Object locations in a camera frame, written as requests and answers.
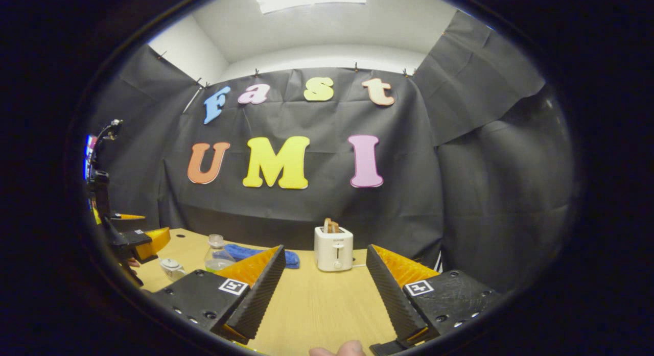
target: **wooden table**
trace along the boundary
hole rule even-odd
[[[170,233],[171,240],[158,253],[159,258],[177,260],[186,272],[204,269],[208,237],[181,228]],[[295,356],[309,354],[311,347],[336,352],[343,342],[357,339],[370,354],[371,344],[395,339],[386,308],[366,266],[345,272],[321,272],[315,265],[313,251],[291,251],[299,256],[299,269],[284,269],[259,332],[248,347],[271,356]],[[355,250],[354,258],[355,265],[366,263],[366,249]],[[148,291],[158,291],[171,283],[158,260],[133,269]]]

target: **glass bottle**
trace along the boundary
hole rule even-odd
[[[236,263],[233,256],[225,250],[225,242],[221,235],[209,235],[208,245],[209,249],[205,255],[205,269],[208,272],[215,273]]]

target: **blue towel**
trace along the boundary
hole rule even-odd
[[[225,250],[227,250],[227,253],[233,256],[237,262],[245,258],[249,258],[254,254],[259,254],[262,251],[264,251],[264,250],[250,249],[248,247],[243,247],[236,244],[225,245]],[[293,253],[292,251],[284,250],[284,252],[286,254],[286,260],[287,260],[286,267],[291,269],[299,268],[299,256],[297,256],[297,254]]]

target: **toaster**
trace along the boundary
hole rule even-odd
[[[352,232],[343,227],[339,232],[326,233],[324,227],[316,227],[313,242],[313,254],[316,265],[323,272],[338,272],[352,268]]]

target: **foam letter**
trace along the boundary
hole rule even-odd
[[[361,83],[363,86],[368,88],[368,95],[370,100],[375,104],[381,106],[390,106],[395,103],[395,98],[386,97],[385,89],[390,89],[390,84],[387,82],[381,82],[381,79],[374,78],[369,81],[364,81]]]
[[[334,96],[332,85],[334,81],[331,78],[311,78],[307,81],[304,98],[308,101],[327,101]]]
[[[355,147],[355,176],[350,180],[354,187],[377,187],[384,179],[377,174],[375,145],[379,139],[373,135],[352,135],[347,141]]]
[[[304,178],[304,149],[309,145],[309,138],[292,136],[275,155],[267,137],[255,137],[247,142],[250,147],[250,166],[243,185],[260,187],[264,182],[259,177],[259,169],[264,173],[266,184],[273,186],[282,168],[284,174],[279,179],[281,188],[307,188],[309,182]]]
[[[268,84],[250,85],[245,93],[239,97],[239,103],[244,105],[247,103],[252,103],[253,105],[263,103],[264,100],[268,99],[267,95],[269,90],[270,86]]]
[[[215,93],[215,95],[206,98],[205,125],[210,123],[210,121],[212,121],[213,119],[217,118],[220,115],[220,113],[222,112],[222,109],[220,109],[220,107],[225,105],[225,94],[229,93],[230,90],[231,88],[229,88],[229,86],[226,86],[221,90],[219,90],[218,93]]]
[[[189,170],[186,173],[189,176],[194,184],[208,184],[211,181],[214,181],[220,172],[220,165],[222,164],[222,157],[225,154],[225,151],[229,149],[229,143],[216,143],[213,145],[213,160],[211,161],[211,168],[208,169],[208,172],[202,172],[200,170],[200,165],[202,164],[202,159],[204,158],[204,153],[208,150],[208,144],[198,143],[193,147],[193,154],[191,155],[191,160],[189,162]]]

